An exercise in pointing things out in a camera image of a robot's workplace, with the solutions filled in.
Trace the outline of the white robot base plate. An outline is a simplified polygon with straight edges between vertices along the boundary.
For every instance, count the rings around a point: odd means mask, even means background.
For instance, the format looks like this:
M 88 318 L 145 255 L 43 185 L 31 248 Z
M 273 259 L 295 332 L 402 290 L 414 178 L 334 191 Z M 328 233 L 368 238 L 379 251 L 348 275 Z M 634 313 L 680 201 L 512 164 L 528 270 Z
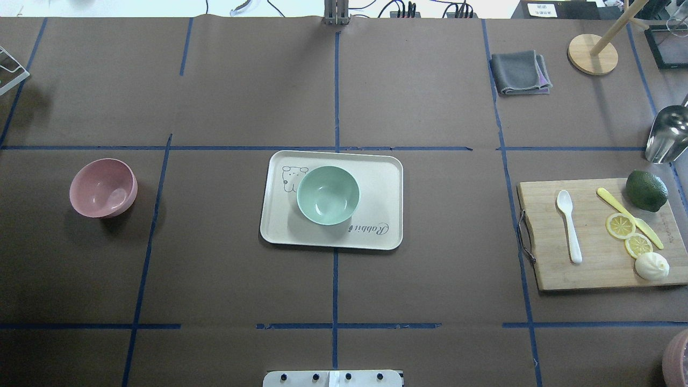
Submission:
M 270 371 L 263 386 L 403 386 L 397 370 L 284 370 Z

